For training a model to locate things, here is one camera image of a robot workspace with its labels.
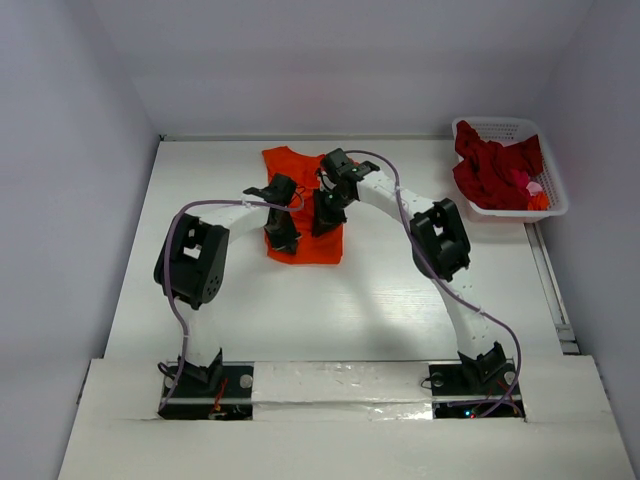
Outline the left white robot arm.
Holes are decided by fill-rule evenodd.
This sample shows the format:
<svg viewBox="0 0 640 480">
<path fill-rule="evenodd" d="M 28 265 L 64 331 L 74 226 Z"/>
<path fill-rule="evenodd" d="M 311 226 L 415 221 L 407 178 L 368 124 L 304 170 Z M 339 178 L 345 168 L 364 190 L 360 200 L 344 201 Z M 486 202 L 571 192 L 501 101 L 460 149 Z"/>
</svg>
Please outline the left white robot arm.
<svg viewBox="0 0 640 480">
<path fill-rule="evenodd" d="M 292 214 L 304 207 L 303 200 L 291 205 L 297 196 L 296 182 L 277 174 L 262 189 L 246 189 L 239 200 L 196 200 L 174 216 L 154 268 L 154 281 L 162 287 L 182 329 L 177 371 L 171 374 L 166 365 L 160 366 L 174 383 L 186 375 L 189 386 L 201 395 L 215 392 L 221 383 L 216 365 L 187 358 L 195 327 L 176 303 L 181 301 L 197 311 L 211 302 L 223 281 L 228 246 L 253 230 L 264 230 L 276 251 L 295 254 L 301 234 Z"/>
</svg>

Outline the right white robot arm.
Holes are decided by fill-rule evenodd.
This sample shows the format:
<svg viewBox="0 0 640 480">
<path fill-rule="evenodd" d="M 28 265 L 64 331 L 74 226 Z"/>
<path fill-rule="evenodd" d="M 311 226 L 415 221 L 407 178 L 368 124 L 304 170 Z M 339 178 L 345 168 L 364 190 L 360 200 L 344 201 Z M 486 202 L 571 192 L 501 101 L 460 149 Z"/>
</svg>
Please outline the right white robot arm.
<svg viewBox="0 0 640 480">
<path fill-rule="evenodd" d="M 438 288 L 456 334 L 460 379 L 470 391 L 491 386 L 506 364 L 504 350 L 489 336 L 488 320 L 474 304 L 468 268 L 471 244 L 456 204 L 421 197 L 400 185 L 396 169 L 388 176 L 379 166 L 357 163 L 342 149 L 324 155 L 313 192 L 312 235 L 321 237 L 346 222 L 346 208 L 370 205 L 405 228 L 418 270 Z"/>
</svg>

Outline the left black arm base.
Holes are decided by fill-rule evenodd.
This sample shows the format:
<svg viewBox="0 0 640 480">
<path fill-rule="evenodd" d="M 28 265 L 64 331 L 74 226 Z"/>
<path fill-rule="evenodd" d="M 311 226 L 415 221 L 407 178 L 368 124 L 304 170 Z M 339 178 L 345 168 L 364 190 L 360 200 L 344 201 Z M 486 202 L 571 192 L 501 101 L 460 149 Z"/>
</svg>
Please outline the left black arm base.
<svg viewBox="0 0 640 480">
<path fill-rule="evenodd" d="M 253 364 L 196 367 L 187 363 L 169 400 L 177 365 L 169 365 L 158 415 L 165 420 L 251 420 Z"/>
</svg>

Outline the orange t shirt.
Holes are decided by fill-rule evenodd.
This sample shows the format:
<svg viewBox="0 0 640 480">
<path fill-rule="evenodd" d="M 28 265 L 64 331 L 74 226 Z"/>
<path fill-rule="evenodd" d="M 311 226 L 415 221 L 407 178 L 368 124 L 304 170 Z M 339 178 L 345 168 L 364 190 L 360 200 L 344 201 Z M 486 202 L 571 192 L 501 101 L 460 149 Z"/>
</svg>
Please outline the orange t shirt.
<svg viewBox="0 0 640 480">
<path fill-rule="evenodd" d="M 262 157 L 268 180 L 271 180 L 276 173 L 290 177 L 296 182 L 297 191 L 304 200 L 304 208 L 292 213 L 296 230 L 301 234 L 296 253 L 276 251 L 265 237 L 267 256 L 289 265 L 338 265 L 343 256 L 343 227 L 339 226 L 319 237 L 312 235 L 313 191 L 320 187 L 316 171 L 320 167 L 323 154 L 306 156 L 291 150 L 288 146 L 279 146 L 263 150 Z"/>
</svg>

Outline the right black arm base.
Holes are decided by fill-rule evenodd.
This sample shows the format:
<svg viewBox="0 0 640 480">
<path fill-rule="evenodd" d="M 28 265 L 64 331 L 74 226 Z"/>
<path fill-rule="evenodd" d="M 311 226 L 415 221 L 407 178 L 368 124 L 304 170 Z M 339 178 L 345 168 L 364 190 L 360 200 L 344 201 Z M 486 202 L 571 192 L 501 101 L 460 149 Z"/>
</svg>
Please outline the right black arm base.
<svg viewBox="0 0 640 480">
<path fill-rule="evenodd" d="M 516 368 L 508 362 L 484 383 L 465 375 L 461 363 L 434 363 L 420 387 L 431 394 L 436 419 L 521 418 L 525 407 L 520 387 L 513 386 Z"/>
</svg>

